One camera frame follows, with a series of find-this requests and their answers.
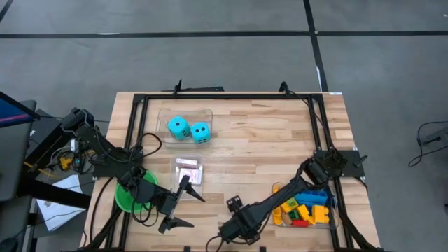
clear plastic container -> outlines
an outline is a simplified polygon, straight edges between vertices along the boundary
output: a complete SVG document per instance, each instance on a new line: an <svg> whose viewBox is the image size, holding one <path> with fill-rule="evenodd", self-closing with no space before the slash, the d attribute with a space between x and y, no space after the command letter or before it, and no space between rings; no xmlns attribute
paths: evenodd
<svg viewBox="0 0 448 252"><path fill-rule="evenodd" d="M187 120L190 126L195 123L206 123L210 130L210 140L206 143L195 143L191 134L182 140L175 139L167 128L169 121L175 116L181 116ZM207 147L211 141L212 121L213 113L210 109L203 109L201 111L173 111L168 108L163 108L157 117L155 132L164 143L164 146L168 148L203 148Z"/></svg>
<svg viewBox="0 0 448 252"><path fill-rule="evenodd" d="M181 160L193 160L196 161L196 167L193 168L194 165L190 164L182 164ZM179 182L181 181L183 175L190 176L190 182L192 183L193 189L195 189L196 193L202 196L202 185L204 184L203 179L203 157L200 154L178 154L171 158L171 187L174 192L177 192L179 189ZM185 193L182 194L181 200L198 200L195 197Z"/></svg>
<svg viewBox="0 0 448 252"><path fill-rule="evenodd" d="M284 186L284 184L282 184L280 182L275 183L273 185L273 187L275 185ZM325 205L325 207L328 207L328 209L330 211L330 213L328 214L328 216L330 217L330 222L329 223L316 223L315 225L309 225L308 227L295 227L295 226L292 226L292 225L287 225L284 222L282 222L282 224L279 225L279 227L285 227L285 228L321 228L321 229L331 229L331 230L337 229L337 226L339 225L339 213L337 211L337 198L335 196L334 186L333 185L329 185L329 189L331 191L332 196L331 196L330 200L328 201L329 204Z"/></svg>

orange toy block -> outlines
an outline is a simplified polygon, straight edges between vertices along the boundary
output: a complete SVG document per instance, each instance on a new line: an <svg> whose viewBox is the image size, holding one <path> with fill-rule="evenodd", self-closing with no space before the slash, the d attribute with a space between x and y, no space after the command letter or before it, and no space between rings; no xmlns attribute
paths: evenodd
<svg viewBox="0 0 448 252"><path fill-rule="evenodd" d="M330 217L328 217L328 213L330 213L330 210L328 210L328 208L324 206L314 205L313 215L308 221L312 224L329 223Z"/></svg>

blue lego brick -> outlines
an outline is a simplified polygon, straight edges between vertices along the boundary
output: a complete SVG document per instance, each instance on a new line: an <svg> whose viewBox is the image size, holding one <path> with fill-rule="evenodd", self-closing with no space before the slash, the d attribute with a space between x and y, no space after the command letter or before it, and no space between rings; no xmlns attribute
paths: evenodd
<svg viewBox="0 0 448 252"><path fill-rule="evenodd" d="M299 204L304 204L306 206L315 204L325 206L325 203L327 202L328 199L328 195L325 191L322 190L319 191L307 190L296 194L294 198L297 202L299 202Z"/></svg>

red lego brick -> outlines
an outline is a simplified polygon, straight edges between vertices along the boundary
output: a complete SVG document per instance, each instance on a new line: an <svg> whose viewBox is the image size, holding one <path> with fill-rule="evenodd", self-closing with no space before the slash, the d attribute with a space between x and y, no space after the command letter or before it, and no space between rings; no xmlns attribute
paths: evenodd
<svg viewBox="0 0 448 252"><path fill-rule="evenodd" d="M301 227L301 228L307 228L309 226L308 220L293 220L293 227Z"/></svg>

white paper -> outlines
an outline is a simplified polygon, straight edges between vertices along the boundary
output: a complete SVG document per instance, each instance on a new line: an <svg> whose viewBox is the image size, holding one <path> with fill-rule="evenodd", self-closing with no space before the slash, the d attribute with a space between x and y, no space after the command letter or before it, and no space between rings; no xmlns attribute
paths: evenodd
<svg viewBox="0 0 448 252"><path fill-rule="evenodd" d="M68 190L72 190L77 193L83 193L81 187L79 186L79 178L78 175L71 175L68 178L62 179L53 184L59 188L70 188ZM42 216L44 220L48 220L45 222L47 225L48 231L54 231L58 227L65 224L67 221L70 221L73 217L80 214L85 209L74 207L74 206L66 206L59 203L49 202L42 199L37 200L37 204L39 205L39 209L41 210Z"/></svg>

